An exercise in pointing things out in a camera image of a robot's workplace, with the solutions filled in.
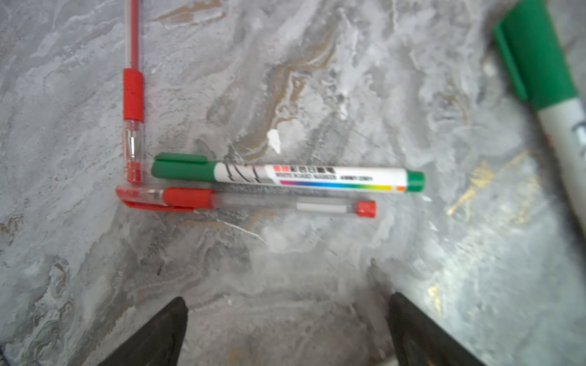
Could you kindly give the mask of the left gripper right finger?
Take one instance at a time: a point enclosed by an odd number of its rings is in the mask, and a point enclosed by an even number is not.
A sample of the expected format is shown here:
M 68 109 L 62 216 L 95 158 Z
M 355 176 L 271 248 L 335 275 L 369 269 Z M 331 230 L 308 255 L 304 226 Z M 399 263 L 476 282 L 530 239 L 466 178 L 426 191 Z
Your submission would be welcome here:
M 388 324 L 400 365 L 484 365 L 404 294 L 390 297 Z

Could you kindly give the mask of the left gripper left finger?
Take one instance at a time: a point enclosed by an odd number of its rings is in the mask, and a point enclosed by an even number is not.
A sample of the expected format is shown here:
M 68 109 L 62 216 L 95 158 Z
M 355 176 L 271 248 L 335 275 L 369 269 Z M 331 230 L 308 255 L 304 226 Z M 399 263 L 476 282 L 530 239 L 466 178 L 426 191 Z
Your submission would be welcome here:
M 188 312 L 185 300 L 174 298 L 100 365 L 177 365 Z

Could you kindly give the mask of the red gel pen short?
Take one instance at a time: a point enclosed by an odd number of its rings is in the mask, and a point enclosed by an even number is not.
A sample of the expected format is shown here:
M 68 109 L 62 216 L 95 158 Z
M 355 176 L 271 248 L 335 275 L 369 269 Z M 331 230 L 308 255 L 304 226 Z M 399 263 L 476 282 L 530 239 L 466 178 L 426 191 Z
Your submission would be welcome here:
M 130 208 L 161 212 L 195 212 L 197 210 L 291 210 L 310 214 L 356 215 L 374 218 L 375 201 L 344 197 L 299 195 L 256 195 L 217 192 L 201 188 L 153 188 L 120 185 L 116 195 Z

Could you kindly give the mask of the red gel pen top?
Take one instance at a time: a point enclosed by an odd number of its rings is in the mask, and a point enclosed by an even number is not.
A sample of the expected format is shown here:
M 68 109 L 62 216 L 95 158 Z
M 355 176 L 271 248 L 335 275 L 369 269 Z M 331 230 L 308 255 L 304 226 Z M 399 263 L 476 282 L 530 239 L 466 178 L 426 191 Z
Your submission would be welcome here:
M 126 15 L 126 64 L 123 70 L 123 151 L 125 177 L 131 184 L 143 182 L 144 77 L 141 71 L 141 2 L 128 0 Z

